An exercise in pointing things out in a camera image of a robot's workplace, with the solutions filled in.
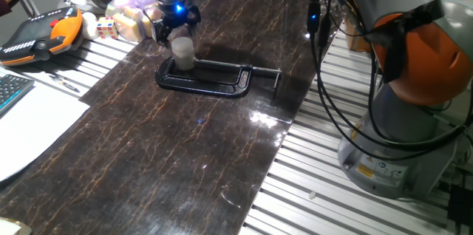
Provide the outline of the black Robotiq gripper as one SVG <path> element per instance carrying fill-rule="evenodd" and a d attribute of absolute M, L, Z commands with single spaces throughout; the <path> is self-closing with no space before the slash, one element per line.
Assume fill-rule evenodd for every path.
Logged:
<path fill-rule="evenodd" d="M 171 31 L 186 24 L 188 36 L 193 38 L 201 22 L 198 6 L 192 0 L 178 0 L 159 6 L 162 19 L 152 21 L 152 38 L 157 43 L 167 43 Z"/>

